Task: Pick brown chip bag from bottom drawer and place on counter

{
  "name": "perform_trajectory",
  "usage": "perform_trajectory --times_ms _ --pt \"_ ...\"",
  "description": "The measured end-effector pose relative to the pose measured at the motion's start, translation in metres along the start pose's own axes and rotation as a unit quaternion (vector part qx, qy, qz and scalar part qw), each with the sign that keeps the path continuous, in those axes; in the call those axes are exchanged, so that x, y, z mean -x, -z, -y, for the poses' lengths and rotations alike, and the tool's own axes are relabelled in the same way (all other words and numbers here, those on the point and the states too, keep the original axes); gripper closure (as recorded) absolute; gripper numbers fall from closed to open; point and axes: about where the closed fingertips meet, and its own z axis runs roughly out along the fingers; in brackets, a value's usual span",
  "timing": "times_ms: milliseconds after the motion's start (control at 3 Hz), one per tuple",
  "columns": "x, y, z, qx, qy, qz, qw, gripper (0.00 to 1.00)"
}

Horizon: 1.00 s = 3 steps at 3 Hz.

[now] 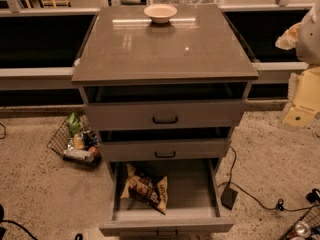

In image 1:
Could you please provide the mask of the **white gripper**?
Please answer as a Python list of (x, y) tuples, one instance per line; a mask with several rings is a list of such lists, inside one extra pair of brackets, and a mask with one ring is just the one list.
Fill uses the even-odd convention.
[[(289, 27), (275, 42), (283, 50), (297, 46), (301, 23)], [(295, 128), (302, 128), (312, 121), (313, 113), (320, 112), (320, 67), (310, 67), (301, 74), (292, 73), (289, 78), (289, 107), (283, 117), (283, 123)]]

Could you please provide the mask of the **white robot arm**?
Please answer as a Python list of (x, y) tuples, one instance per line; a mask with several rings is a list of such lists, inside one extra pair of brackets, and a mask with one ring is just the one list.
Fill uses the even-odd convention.
[(320, 2), (315, 3), (300, 22), (287, 29), (275, 46), (295, 49), (297, 58), (308, 64), (300, 75), (290, 75), (288, 103), (281, 119), (281, 124), (288, 128), (302, 128), (320, 113)]

